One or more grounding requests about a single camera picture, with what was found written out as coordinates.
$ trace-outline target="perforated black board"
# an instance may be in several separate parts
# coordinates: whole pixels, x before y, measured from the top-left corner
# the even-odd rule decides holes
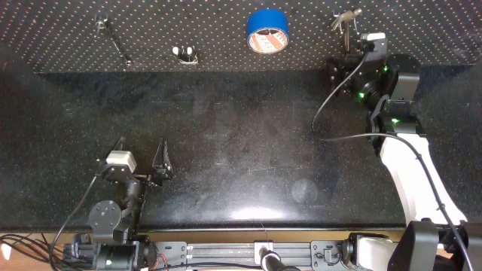
[[[280,53],[260,55],[246,45],[246,21],[263,8],[288,17],[290,42]],[[470,64],[482,55],[476,0],[4,0],[0,35],[36,72],[317,69],[342,55],[343,37],[329,27],[333,12],[353,8],[363,10],[358,30],[385,32],[390,53],[425,65]],[[132,66],[104,32],[96,37],[96,16],[112,21]],[[175,45],[195,46],[200,64],[179,64],[170,53]]]

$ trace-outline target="blue tape roll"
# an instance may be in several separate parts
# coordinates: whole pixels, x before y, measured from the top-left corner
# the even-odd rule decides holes
[[[248,18],[248,46],[258,53],[276,53],[288,45],[288,20],[278,10],[261,10]]]

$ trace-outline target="blue tape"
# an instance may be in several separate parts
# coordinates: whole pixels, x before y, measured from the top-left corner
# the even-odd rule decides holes
[[[275,53],[282,50],[288,44],[288,19],[286,15],[278,10],[266,9],[253,13],[248,18],[248,46],[259,53]],[[282,44],[282,48],[279,49],[279,45],[276,44],[276,48],[270,49],[269,47],[263,46],[253,46],[252,38],[253,35],[259,32],[266,31],[268,29],[274,29],[282,32],[283,35],[277,35],[276,37]]]

